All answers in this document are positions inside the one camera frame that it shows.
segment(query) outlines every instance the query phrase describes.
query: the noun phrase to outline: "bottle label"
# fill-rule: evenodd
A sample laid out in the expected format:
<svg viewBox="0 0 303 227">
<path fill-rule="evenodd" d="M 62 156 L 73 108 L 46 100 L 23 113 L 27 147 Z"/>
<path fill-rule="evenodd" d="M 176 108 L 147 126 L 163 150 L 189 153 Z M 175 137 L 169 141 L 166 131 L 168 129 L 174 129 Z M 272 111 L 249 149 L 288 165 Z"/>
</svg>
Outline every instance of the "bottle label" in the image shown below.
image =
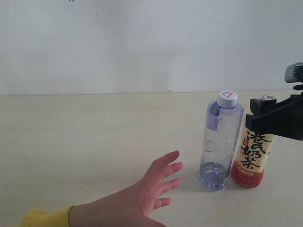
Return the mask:
<svg viewBox="0 0 303 227">
<path fill-rule="evenodd" d="M 239 152 L 235 160 L 236 168 L 246 175 L 256 176 L 264 170 L 277 136 L 258 134 L 244 127 L 241 139 Z"/>
</svg>

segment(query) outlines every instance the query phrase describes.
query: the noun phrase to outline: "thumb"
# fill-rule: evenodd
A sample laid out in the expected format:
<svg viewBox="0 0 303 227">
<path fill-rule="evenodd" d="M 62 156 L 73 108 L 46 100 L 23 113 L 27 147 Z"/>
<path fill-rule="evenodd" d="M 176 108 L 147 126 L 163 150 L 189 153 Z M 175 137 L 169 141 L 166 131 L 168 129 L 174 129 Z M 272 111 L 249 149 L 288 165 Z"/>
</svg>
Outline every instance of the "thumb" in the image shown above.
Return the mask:
<svg viewBox="0 0 303 227">
<path fill-rule="evenodd" d="M 152 220 L 148 217 L 144 217 L 142 219 L 142 221 L 138 224 L 139 224 L 138 227 L 167 227 L 164 224 L 162 224 L 158 221 Z"/>
</svg>

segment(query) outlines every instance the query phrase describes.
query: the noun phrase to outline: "wooden table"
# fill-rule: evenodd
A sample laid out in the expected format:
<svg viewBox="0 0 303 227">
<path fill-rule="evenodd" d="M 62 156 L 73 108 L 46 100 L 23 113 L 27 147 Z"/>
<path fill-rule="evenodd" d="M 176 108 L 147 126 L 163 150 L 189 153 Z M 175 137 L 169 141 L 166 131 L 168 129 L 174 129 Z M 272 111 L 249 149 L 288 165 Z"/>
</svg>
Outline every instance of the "wooden table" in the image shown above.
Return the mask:
<svg viewBox="0 0 303 227">
<path fill-rule="evenodd" d="M 294 91 L 239 92 L 250 98 Z M 207 103 L 217 93 L 0 97 L 0 225 L 31 208 L 48 211 L 96 200 L 135 183 L 150 163 L 176 149 L 183 184 L 152 218 L 169 227 L 303 225 L 303 145 L 279 138 L 260 187 L 232 179 L 203 190 L 199 169 Z"/>
</svg>

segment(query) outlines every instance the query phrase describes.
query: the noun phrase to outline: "water bottle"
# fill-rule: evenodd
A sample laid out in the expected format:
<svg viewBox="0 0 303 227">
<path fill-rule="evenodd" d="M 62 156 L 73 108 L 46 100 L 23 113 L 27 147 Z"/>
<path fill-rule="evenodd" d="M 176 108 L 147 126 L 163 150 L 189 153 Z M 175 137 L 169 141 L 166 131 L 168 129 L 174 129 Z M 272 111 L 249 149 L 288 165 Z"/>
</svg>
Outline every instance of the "water bottle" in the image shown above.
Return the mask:
<svg viewBox="0 0 303 227">
<path fill-rule="evenodd" d="M 199 177 L 211 191 L 223 189 L 230 173 L 244 112 L 237 101 L 235 92 L 225 90 L 208 105 Z"/>
</svg>

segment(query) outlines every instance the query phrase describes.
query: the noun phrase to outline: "water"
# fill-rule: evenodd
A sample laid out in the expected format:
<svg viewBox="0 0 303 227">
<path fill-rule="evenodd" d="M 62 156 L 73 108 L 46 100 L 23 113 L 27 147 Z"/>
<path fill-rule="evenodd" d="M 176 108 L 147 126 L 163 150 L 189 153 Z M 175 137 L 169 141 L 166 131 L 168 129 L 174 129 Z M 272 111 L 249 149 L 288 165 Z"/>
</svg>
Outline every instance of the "water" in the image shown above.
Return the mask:
<svg viewBox="0 0 303 227">
<path fill-rule="evenodd" d="M 229 170 L 221 164 L 204 162 L 200 166 L 199 178 L 202 185 L 210 191 L 222 190 L 227 183 Z"/>
</svg>

